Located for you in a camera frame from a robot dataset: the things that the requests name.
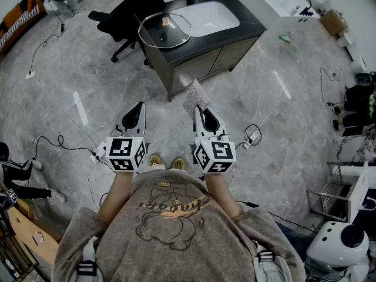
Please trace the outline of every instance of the person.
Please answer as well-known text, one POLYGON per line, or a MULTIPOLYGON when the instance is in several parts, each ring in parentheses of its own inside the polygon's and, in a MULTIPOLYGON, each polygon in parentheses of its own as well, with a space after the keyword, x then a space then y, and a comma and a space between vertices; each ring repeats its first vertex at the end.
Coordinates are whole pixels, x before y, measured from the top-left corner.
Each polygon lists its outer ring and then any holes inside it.
POLYGON ((333 119, 331 124, 335 130, 340 127, 350 126, 368 126, 374 122, 376 118, 375 109, 375 95, 373 94, 374 85, 370 86, 354 86, 347 90, 347 101, 339 103, 332 108, 333 113, 337 116, 341 114, 342 110, 355 112, 345 116, 343 119, 333 119))
POLYGON ((35 168, 42 170, 43 164, 35 159, 27 160, 24 164, 13 162, 9 158, 8 146, 0 142, 0 188, 3 191, 12 189, 19 199, 49 199, 54 198, 61 203, 66 202, 64 194, 59 193, 55 188, 40 189, 34 187, 20 186, 13 181, 28 181, 31 170, 35 168))
MULTIPOLYGON (((165 170, 157 154, 135 178, 117 172, 98 213, 80 208, 73 215, 52 280, 75 280, 95 236, 104 281, 256 281, 262 247, 285 260, 286 281, 304 281, 303 262, 268 212, 244 212, 222 174, 206 174, 205 182, 184 171, 181 157, 165 170)), ((273 267, 268 274, 277 273, 273 267)))

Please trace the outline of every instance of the yellow shoe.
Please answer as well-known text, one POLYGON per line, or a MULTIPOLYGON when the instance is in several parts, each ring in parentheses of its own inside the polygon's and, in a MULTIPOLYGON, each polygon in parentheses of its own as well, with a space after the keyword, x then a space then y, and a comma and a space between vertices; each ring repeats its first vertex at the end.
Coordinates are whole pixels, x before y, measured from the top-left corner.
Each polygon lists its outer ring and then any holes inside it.
POLYGON ((150 156, 150 166, 153 166, 154 164, 161 164, 160 156, 157 153, 154 153, 150 156))
POLYGON ((184 159, 182 157, 177 157, 172 162, 172 168, 184 170, 184 159))

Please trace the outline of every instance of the shirt sleeve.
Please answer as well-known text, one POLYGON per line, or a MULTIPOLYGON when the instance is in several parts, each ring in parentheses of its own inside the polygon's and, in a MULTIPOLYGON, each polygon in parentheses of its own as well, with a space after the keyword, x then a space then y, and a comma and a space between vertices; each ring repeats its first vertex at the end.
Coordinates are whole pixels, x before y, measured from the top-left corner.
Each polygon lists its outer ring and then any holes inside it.
POLYGON ((53 266, 52 281, 69 281, 82 261, 83 248, 93 236, 100 236, 107 224, 94 211, 80 208, 69 223, 60 242, 53 266))
POLYGON ((259 242, 275 255, 283 257, 293 281, 305 280, 306 273, 301 258, 264 208, 249 210, 233 218, 233 221, 249 239, 259 242))

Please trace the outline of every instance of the zebra print cushion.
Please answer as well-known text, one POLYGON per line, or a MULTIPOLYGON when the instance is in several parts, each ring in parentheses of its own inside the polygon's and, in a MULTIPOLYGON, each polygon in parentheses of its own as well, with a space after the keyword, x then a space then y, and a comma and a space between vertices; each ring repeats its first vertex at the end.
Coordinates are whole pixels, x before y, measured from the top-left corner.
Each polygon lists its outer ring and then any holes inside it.
POLYGON ((16 22, 8 29, 7 32, 0 39, 0 51, 5 46, 7 40, 13 35, 13 33, 22 26, 26 21, 30 20, 39 13, 39 8, 37 5, 31 10, 31 12, 25 11, 22 16, 18 18, 16 22))

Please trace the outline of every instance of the green object on floor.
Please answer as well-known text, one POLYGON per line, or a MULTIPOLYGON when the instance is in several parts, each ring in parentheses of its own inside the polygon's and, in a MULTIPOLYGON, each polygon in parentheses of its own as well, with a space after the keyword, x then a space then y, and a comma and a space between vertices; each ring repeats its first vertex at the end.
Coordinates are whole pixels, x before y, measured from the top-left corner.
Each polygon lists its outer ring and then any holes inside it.
POLYGON ((280 35, 280 40, 286 43, 291 43, 291 40, 287 35, 280 35))

